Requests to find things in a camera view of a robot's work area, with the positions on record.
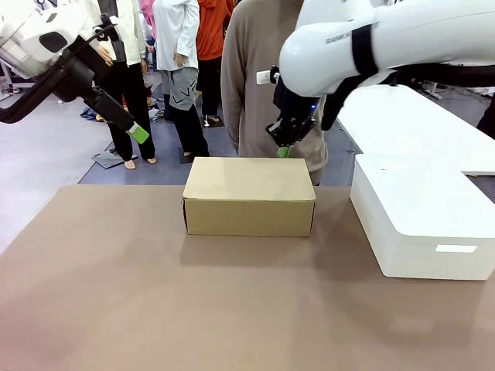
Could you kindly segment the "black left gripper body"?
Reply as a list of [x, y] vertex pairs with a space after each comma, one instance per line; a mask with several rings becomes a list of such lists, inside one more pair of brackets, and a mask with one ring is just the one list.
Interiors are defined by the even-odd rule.
[[50, 91], [62, 102], [71, 102], [81, 97], [86, 103], [96, 104], [104, 96], [97, 83], [105, 77], [105, 62], [99, 56], [81, 58], [75, 56], [66, 61], [60, 58], [52, 65], [53, 83]]

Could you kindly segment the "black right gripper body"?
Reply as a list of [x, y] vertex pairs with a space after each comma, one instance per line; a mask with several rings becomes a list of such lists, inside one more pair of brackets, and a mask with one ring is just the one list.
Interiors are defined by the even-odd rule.
[[279, 73], [272, 78], [275, 83], [273, 103], [280, 110], [280, 118], [306, 120], [319, 103], [318, 97], [303, 97], [287, 88]]

